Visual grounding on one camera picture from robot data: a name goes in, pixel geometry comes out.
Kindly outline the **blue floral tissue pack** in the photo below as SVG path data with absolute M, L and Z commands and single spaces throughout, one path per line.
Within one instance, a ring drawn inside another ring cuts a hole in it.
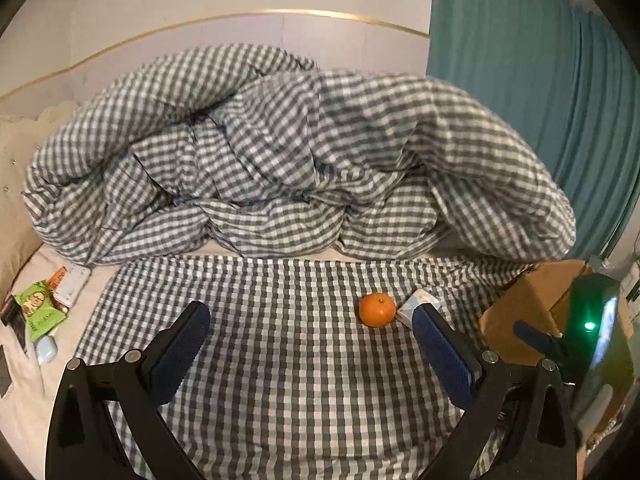
M 403 326 L 412 329 L 414 311 L 424 304 L 430 304 L 436 310 L 440 307 L 440 300 L 425 289 L 416 289 L 408 299 L 397 309 L 396 318 Z

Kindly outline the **orange mandarin fruit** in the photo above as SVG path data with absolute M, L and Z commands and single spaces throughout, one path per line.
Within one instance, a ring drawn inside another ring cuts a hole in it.
M 360 300 L 358 315 L 365 326 L 382 328 L 396 316 L 396 302 L 382 292 L 372 292 Z

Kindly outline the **brown cardboard box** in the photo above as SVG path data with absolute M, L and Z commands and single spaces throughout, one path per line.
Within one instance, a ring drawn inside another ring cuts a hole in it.
M 567 320 L 568 291 L 579 275 L 594 272 L 587 263 L 579 260 L 544 263 L 526 271 L 513 282 L 511 287 L 480 317 L 480 331 L 489 349 L 498 353 L 503 361 L 514 364 L 534 365 L 544 356 L 530 348 L 514 336 L 513 325 L 525 321 L 544 333 L 561 336 Z M 626 307 L 620 289 L 622 302 L 618 318 Z M 582 396 L 572 400 L 572 410 L 577 417 L 585 415 L 587 408 L 600 393 L 587 400 Z M 617 394 L 612 387 L 612 396 L 597 426 L 591 431 L 597 436 L 603 434 L 610 421 L 624 404 L 628 391 Z

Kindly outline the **light blue small case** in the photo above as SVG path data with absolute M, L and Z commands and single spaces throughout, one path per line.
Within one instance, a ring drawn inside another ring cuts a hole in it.
M 50 335 L 44 335 L 35 344 L 39 364 L 51 363 L 58 355 L 58 346 Z

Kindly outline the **green snack packet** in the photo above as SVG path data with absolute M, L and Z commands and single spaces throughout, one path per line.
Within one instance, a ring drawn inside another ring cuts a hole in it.
M 22 309 L 31 342 L 37 342 L 66 320 L 66 314 L 55 305 L 51 289 L 43 281 L 31 284 L 14 299 Z

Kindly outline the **white orange flat box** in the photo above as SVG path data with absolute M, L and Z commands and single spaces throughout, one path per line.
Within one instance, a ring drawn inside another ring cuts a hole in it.
M 62 266 L 47 280 L 54 302 L 60 308 L 71 308 L 91 276 L 85 266 Z

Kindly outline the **grey checkered bed sheet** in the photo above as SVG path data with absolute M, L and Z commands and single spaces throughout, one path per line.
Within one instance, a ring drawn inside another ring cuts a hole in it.
M 413 479 L 462 413 L 410 330 L 364 326 L 359 301 L 425 289 L 455 330 L 481 344 L 480 316 L 523 271 L 462 257 L 139 260 L 107 283 L 76 352 L 89 364 L 113 362 L 201 301 L 207 339 L 160 414 L 205 478 Z

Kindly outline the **grey checkered duvet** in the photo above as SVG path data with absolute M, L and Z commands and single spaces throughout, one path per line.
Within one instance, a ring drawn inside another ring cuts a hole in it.
M 122 75 L 38 148 L 23 198 L 38 235 L 86 266 L 208 242 L 252 258 L 410 259 L 447 238 L 535 262 L 576 240 L 546 166 L 468 92 L 258 44 Z

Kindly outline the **teal curtain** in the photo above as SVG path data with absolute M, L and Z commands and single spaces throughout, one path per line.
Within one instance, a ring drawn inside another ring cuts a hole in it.
M 576 216 L 572 253 L 620 238 L 639 196 L 639 75 L 576 0 L 433 0 L 427 71 L 521 133 Z

